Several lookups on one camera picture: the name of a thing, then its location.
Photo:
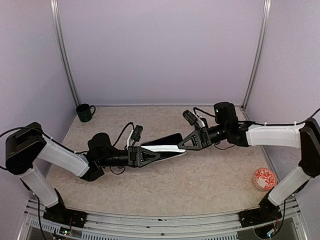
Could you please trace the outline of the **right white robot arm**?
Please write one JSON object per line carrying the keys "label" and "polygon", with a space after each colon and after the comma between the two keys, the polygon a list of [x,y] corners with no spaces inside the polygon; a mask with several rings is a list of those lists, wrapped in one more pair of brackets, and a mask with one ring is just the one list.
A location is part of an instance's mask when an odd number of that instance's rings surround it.
{"label": "right white robot arm", "polygon": [[275,207],[320,175],[320,125],[313,115],[300,122],[258,123],[239,120],[230,102],[216,103],[213,110],[214,114],[207,113],[207,116],[214,118],[215,126],[209,126],[196,113],[197,107],[183,112],[182,116],[194,131],[179,143],[180,149],[199,151],[222,141],[244,148],[261,146],[277,173],[280,163],[292,167],[281,173],[280,183],[259,203],[255,216],[260,222],[268,221],[275,214]]}

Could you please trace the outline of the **right aluminium frame post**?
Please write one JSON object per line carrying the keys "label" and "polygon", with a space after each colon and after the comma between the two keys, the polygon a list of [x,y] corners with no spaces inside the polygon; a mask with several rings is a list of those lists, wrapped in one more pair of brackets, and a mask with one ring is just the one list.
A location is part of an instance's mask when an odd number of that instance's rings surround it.
{"label": "right aluminium frame post", "polygon": [[260,66],[262,55],[263,55],[265,38],[266,38],[266,34],[267,34],[267,29],[268,29],[271,4],[272,4],[271,0],[265,0],[263,3],[263,12],[262,12],[260,30],[259,30],[259,34],[258,34],[258,42],[257,42],[256,50],[255,50],[252,68],[250,71],[249,82],[248,82],[247,89],[246,89],[246,92],[244,95],[244,99],[243,99],[243,102],[241,105],[241,107],[244,111],[246,111],[249,106],[250,99],[251,99],[251,96],[252,96],[252,93],[254,90],[254,85],[255,85],[255,82],[257,79],[257,74],[259,71],[259,66]]}

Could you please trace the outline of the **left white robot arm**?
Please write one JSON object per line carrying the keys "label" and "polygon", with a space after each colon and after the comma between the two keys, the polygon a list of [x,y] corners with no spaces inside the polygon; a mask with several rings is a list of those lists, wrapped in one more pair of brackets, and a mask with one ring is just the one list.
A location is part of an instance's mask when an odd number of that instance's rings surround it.
{"label": "left white robot arm", "polygon": [[70,218],[60,193],[47,182],[35,160],[43,160],[63,168],[75,176],[92,182],[104,175],[104,167],[141,168],[160,159],[160,154],[139,146],[120,150],[112,146],[107,133],[95,134],[87,143],[88,151],[76,152],[43,132],[39,123],[7,130],[4,170],[16,175],[47,208],[57,221]]}

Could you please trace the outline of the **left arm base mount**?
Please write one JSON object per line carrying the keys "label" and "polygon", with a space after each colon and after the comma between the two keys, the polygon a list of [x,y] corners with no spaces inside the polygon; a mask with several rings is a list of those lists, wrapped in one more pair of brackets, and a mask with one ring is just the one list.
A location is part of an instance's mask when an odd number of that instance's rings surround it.
{"label": "left arm base mount", "polygon": [[58,190],[56,188],[54,190],[58,197],[58,203],[52,207],[46,207],[43,218],[54,223],[83,229],[88,214],[84,211],[66,208]]}

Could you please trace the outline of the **dark green mug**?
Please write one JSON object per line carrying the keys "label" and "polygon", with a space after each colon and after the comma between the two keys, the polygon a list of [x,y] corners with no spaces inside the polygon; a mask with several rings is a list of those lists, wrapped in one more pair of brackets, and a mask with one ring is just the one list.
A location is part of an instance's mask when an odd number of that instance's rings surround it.
{"label": "dark green mug", "polygon": [[96,107],[94,105],[89,105],[88,103],[80,104],[76,107],[77,116],[82,123],[89,122],[96,112]]}

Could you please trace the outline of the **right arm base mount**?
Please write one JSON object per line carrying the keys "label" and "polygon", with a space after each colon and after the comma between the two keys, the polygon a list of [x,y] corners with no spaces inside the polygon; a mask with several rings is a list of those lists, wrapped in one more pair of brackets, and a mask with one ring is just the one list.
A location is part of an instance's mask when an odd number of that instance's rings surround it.
{"label": "right arm base mount", "polygon": [[267,193],[257,208],[245,209],[238,213],[242,228],[268,223],[283,217],[280,207],[271,203],[268,200],[268,196],[269,194]]}

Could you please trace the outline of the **clear camera-cutout phone case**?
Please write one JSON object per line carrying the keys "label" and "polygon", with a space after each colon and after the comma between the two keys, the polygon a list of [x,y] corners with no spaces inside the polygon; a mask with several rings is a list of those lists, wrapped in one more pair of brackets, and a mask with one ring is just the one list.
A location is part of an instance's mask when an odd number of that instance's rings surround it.
{"label": "clear camera-cutout phone case", "polygon": [[140,147],[159,153],[160,159],[156,162],[175,158],[186,153],[185,149],[179,149],[177,145],[141,145]]}

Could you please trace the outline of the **aluminium frame post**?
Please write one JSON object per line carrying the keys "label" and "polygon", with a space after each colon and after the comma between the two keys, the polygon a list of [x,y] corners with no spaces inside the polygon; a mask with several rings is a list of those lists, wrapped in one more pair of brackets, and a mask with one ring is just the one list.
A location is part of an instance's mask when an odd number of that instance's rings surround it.
{"label": "aluminium frame post", "polygon": [[254,90],[254,85],[255,85],[255,82],[257,79],[257,74],[259,71],[259,66],[260,66],[262,55],[263,55],[265,38],[266,38],[266,34],[267,34],[267,29],[268,29],[271,4],[272,4],[271,0],[265,0],[263,3],[263,12],[262,12],[260,30],[259,30],[259,34],[258,34],[258,42],[257,42],[256,50],[255,50],[252,68],[250,71],[249,82],[248,82],[247,89],[246,89],[246,92],[244,95],[244,99],[243,99],[243,102],[241,105],[241,107],[244,111],[246,111],[249,106],[250,99],[251,99],[251,96],[252,96],[252,93]]}
{"label": "aluminium frame post", "polygon": [[74,105],[77,107],[80,105],[81,101],[78,95],[78,91],[76,88],[76,84],[72,75],[70,62],[67,54],[67,49],[64,41],[64,35],[63,35],[63,28],[62,28],[62,21],[60,17],[60,11],[59,11],[59,4],[57,0],[50,0],[50,8],[51,8],[51,14],[53,19],[53,25],[55,30],[55,35],[57,38],[57,44],[58,49],[61,56],[61,61],[63,65],[63,69],[66,75],[68,87],[74,102]]}

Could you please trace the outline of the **red white patterned bowl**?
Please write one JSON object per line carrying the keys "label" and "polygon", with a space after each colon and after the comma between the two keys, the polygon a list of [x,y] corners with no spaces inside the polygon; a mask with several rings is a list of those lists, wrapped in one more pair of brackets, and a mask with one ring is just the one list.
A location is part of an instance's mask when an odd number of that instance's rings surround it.
{"label": "red white patterned bowl", "polygon": [[268,168],[258,168],[254,172],[253,181],[255,186],[261,191],[269,191],[278,183],[273,171]]}

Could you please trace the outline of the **teal-edged smartphone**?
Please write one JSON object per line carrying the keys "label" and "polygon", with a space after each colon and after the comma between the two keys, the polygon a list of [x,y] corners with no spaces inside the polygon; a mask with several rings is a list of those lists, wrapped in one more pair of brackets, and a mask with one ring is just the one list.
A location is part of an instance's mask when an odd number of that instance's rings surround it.
{"label": "teal-edged smartphone", "polygon": [[181,133],[174,133],[159,139],[143,142],[140,147],[158,153],[160,158],[157,161],[163,161],[186,153],[185,149],[178,148],[178,144],[182,140]]}

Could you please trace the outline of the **left aluminium frame post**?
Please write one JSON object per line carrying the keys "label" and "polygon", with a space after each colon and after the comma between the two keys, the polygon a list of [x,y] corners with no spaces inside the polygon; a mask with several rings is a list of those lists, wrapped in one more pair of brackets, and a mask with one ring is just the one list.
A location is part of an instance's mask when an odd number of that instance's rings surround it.
{"label": "left aluminium frame post", "polygon": [[68,87],[74,102],[74,105],[77,107],[80,105],[81,101],[78,95],[78,91],[76,88],[76,84],[72,75],[70,62],[67,54],[67,49],[64,41],[64,35],[63,35],[63,28],[62,28],[62,21],[60,17],[60,11],[59,11],[59,4],[57,0],[50,0],[50,8],[51,8],[51,14],[53,19],[53,25],[55,30],[55,35],[57,38],[57,44],[58,49],[61,56],[61,61],[63,65],[63,69],[66,75]]}

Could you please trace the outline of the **front aluminium rail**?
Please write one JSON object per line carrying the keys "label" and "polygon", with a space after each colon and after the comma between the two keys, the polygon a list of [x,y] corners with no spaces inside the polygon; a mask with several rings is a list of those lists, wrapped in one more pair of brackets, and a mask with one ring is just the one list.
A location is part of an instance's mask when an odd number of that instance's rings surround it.
{"label": "front aluminium rail", "polygon": [[262,225],[242,227],[238,211],[182,216],[136,216],[87,211],[82,228],[72,227],[68,236],[59,233],[65,225],[38,220],[44,206],[30,199],[22,215],[17,240],[26,240],[43,230],[65,240],[237,240],[242,231],[254,232]]}

